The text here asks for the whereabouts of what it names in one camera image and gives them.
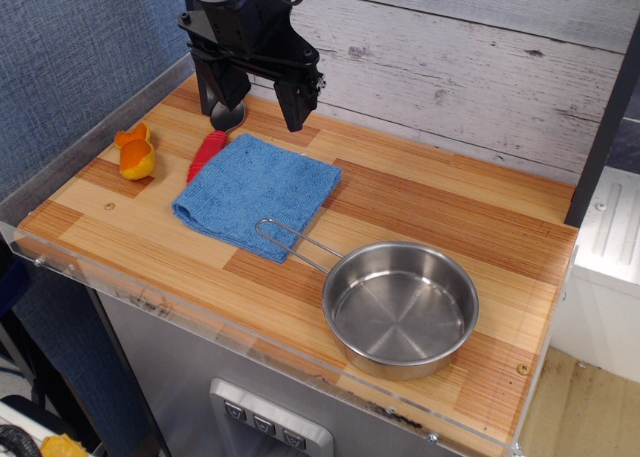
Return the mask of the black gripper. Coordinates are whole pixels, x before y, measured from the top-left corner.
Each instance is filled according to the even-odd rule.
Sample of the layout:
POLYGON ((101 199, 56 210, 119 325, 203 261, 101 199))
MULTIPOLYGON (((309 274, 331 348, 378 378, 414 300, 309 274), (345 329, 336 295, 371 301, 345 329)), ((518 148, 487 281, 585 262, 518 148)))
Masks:
POLYGON ((275 81, 288 130, 302 130, 326 86, 318 51, 291 24, 293 8, 303 1, 191 0, 196 8, 183 14, 181 24, 214 58, 192 51, 204 115, 217 103, 229 110, 242 103, 251 89, 247 72, 275 81))

